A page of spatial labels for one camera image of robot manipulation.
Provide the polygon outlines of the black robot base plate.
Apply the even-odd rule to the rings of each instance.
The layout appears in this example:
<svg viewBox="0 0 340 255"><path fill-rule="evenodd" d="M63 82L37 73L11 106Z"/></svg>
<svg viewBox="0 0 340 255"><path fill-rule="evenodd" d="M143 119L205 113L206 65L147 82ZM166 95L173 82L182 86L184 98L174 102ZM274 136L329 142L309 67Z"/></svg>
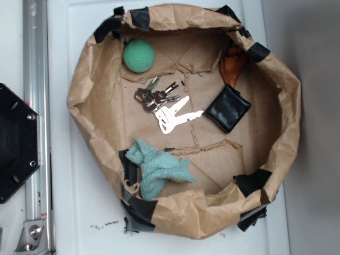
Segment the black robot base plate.
<svg viewBox="0 0 340 255"><path fill-rule="evenodd" d="M1 204L39 167L38 114L1 83Z"/></svg>

